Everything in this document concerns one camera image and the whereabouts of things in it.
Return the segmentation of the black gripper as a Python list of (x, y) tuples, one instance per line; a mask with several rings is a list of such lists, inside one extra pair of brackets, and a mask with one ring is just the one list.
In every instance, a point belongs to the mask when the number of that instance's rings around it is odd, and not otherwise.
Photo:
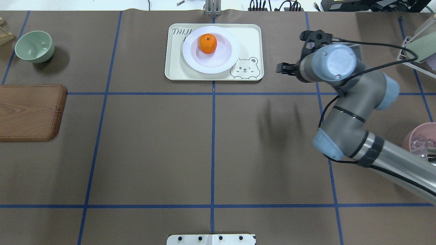
[(276, 73), (295, 76), (299, 81), (304, 81), (300, 72), (300, 61), (297, 61), (295, 64), (279, 63), (276, 67)]

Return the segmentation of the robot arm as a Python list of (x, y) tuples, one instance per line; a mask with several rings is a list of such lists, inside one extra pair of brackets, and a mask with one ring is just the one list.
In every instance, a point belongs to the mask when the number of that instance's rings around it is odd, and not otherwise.
[(310, 49), (295, 64), (277, 64), (279, 74), (304, 83), (325, 82), (338, 94), (313, 139), (319, 152), (338, 162), (349, 157), (435, 204), (435, 167), (364, 128), (374, 110), (388, 108), (399, 96), (395, 80), (367, 69), (349, 41)]

